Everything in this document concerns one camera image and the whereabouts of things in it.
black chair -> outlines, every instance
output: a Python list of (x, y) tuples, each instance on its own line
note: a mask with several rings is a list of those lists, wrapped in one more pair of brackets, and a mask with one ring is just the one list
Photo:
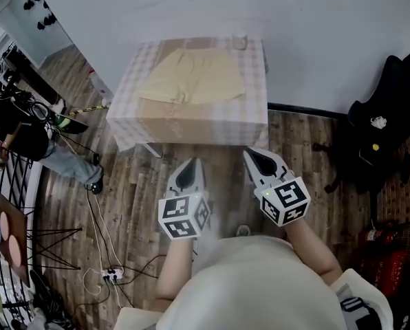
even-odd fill
[[(383, 129), (371, 119), (387, 120)], [(406, 183), (410, 175), (410, 155), (403, 161), (396, 150), (410, 136), (410, 55), (404, 60), (389, 56), (378, 86), (364, 103), (356, 101), (339, 121), (332, 146), (314, 143), (315, 151), (327, 151), (337, 169), (334, 182), (325, 187), (334, 192), (343, 179), (354, 182), (358, 193), (378, 193), (385, 180), (396, 171)]]

table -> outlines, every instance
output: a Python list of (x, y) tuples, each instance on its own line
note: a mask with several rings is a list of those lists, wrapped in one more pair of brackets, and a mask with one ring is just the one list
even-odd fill
[[(171, 104), (136, 96), (135, 90), (153, 68), (179, 47), (227, 50), (239, 66), (246, 94), (203, 105)], [(142, 43), (122, 77), (107, 121), (121, 151), (147, 143), (267, 147), (268, 100), (261, 39), (249, 38), (246, 50), (233, 49), (231, 38)]]

extension cord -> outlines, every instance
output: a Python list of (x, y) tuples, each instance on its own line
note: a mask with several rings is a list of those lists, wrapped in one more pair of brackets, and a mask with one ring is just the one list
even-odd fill
[(114, 284), (114, 281), (122, 278), (121, 269), (104, 269), (102, 271), (102, 278)]

beige cloth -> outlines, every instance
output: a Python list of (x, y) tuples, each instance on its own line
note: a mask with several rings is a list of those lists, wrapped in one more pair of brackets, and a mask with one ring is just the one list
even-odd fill
[(177, 104), (204, 104), (244, 94), (238, 66), (223, 49), (177, 49), (137, 90), (141, 98)]
[(346, 330), (337, 295), (345, 289), (372, 305), (383, 330), (393, 329), (389, 304), (375, 287), (350, 269), (328, 287), (279, 239), (222, 240), (194, 263), (201, 271), (163, 315), (123, 309), (115, 330)]

